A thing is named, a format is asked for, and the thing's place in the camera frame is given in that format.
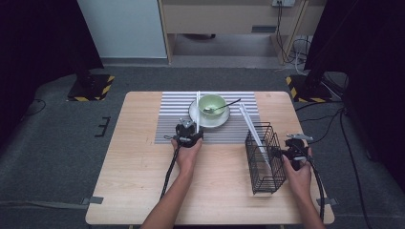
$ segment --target spoon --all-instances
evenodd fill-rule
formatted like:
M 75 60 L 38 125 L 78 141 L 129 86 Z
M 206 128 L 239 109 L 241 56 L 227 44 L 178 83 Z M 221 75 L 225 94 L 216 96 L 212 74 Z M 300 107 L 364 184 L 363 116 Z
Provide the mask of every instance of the spoon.
M 216 111 L 216 110 L 218 110 L 218 109 L 221 109 L 221 108 L 224 108 L 224 107 L 227 107 L 227 106 L 229 106 L 229 105 L 232 105 L 232 104 L 234 104 L 234 103 L 237 103 L 237 102 L 239 102 L 239 101 L 241 101 L 241 99 L 238 99 L 238 100 L 236 100 L 236 101 L 233 101 L 233 102 L 231 102 L 231 103 L 228 103 L 228 104 L 226 104 L 226 105 L 224 105 L 224 106 L 222 106 L 222 107 L 219 107 L 219 108 L 214 108 L 214 109 L 212 109 L 212 108 L 209 108 L 209 107 L 206 107 L 206 108 L 204 108 L 204 112 L 205 113 L 213 113 L 214 111 Z

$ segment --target cabinet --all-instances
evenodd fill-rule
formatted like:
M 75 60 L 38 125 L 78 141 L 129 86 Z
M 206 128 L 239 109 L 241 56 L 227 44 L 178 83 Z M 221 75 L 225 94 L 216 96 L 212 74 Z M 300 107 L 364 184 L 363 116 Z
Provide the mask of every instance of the cabinet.
M 286 53 L 296 35 L 313 35 L 326 0 L 296 0 L 291 8 L 272 7 L 268 0 L 159 0 L 160 18 L 169 62 L 176 34 L 248 34 L 267 32 L 280 63 L 283 52 L 276 42 L 279 31 Z
M 158 2 L 77 0 L 105 63 L 166 58 Z

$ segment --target black and yellow striped marking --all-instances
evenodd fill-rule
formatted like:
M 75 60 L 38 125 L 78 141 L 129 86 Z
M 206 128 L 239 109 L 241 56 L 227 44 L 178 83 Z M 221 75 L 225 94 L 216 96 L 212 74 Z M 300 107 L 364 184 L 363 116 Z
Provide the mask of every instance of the black and yellow striped marking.
M 96 96 L 72 96 L 69 97 L 69 101 L 79 101 L 79 102 L 86 102 L 86 101 L 98 101 L 98 100 L 104 100 L 105 97 L 107 96 L 107 93 L 110 91 L 111 85 L 113 84 L 114 81 L 114 76 L 110 75 L 105 82 L 105 85 L 102 87 L 102 91 L 100 94 L 97 94 Z
M 292 79 L 290 76 L 286 78 L 286 82 L 288 84 L 289 90 L 291 91 L 291 96 L 294 102 L 331 102 L 331 99 L 329 98 L 301 96 L 299 94 L 299 90 L 295 88 L 294 84 L 292 83 Z

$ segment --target human arm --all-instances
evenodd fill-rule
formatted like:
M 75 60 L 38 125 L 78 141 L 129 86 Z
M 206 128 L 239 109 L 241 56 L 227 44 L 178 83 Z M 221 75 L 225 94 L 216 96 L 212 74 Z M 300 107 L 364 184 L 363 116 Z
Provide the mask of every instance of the human arm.
M 177 149 L 177 142 L 172 139 L 174 149 Z M 197 154 L 203 145 L 203 139 L 200 138 L 191 148 L 181 147 L 177 157 L 179 165 L 179 175 L 176 177 L 172 186 L 167 190 L 163 198 L 152 209 L 142 224 L 141 228 L 173 228 L 176 217 L 181 209 L 182 202 L 191 185 L 194 166 L 197 160 Z
M 312 156 L 311 148 L 309 148 L 309 156 Z M 307 162 L 298 171 L 295 171 L 291 163 L 289 163 L 288 158 L 286 156 L 283 156 L 283 158 L 284 171 L 286 172 L 289 187 L 297 203 L 304 227 L 311 229 L 325 228 L 310 196 L 310 164 Z

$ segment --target saucer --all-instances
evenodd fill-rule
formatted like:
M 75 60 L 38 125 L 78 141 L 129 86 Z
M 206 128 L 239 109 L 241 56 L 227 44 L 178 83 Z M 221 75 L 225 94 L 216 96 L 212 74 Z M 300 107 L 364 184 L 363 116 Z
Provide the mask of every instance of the saucer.
M 190 114 L 191 119 L 196 122 L 197 121 L 197 114 L 199 109 L 197 108 L 197 102 L 194 100 L 189 109 L 188 113 Z M 215 119 L 206 119 L 200 114 L 200 126 L 206 128 L 215 128 L 223 125 L 229 119 L 230 109 L 229 107 L 225 107 L 225 110 L 221 116 Z

